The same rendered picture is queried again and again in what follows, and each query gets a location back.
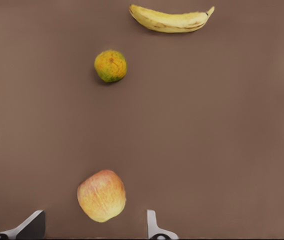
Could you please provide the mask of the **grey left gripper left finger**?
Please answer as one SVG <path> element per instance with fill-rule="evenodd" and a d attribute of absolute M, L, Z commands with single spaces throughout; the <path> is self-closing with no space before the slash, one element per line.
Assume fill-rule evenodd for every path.
<path fill-rule="evenodd" d="M 37 210 L 20 225 L 0 232 L 0 240 L 42 240 L 46 233 L 46 211 Z"/>

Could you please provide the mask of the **red yellow apple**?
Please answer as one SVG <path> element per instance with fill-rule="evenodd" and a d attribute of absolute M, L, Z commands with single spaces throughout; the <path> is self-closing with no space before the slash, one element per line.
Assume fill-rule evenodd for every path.
<path fill-rule="evenodd" d="M 90 219 L 105 223 L 118 216 L 125 208 L 124 183 L 114 171 L 101 170 L 80 183 L 77 200 Z"/>

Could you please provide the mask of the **orange green mandarin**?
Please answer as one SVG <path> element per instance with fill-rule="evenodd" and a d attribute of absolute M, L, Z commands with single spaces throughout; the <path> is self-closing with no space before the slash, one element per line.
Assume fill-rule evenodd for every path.
<path fill-rule="evenodd" d="M 128 64 L 122 53 L 109 49 L 95 58 L 94 68 L 105 83 L 115 83 L 126 76 Z"/>

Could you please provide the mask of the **yellow banana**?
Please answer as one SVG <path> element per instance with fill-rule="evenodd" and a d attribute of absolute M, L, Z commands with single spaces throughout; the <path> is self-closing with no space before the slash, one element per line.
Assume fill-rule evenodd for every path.
<path fill-rule="evenodd" d="M 207 23 L 213 14 L 212 6 L 206 12 L 190 12 L 183 14 L 169 14 L 155 11 L 138 5 L 130 5 L 131 16 L 145 28 L 160 33 L 191 33 Z"/>

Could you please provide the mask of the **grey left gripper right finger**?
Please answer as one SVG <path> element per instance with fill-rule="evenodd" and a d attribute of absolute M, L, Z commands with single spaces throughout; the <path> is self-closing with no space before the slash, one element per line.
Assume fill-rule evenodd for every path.
<path fill-rule="evenodd" d="M 156 212 L 148 209 L 147 214 L 147 238 L 149 240 L 178 240 L 176 233 L 162 229 L 157 224 Z"/>

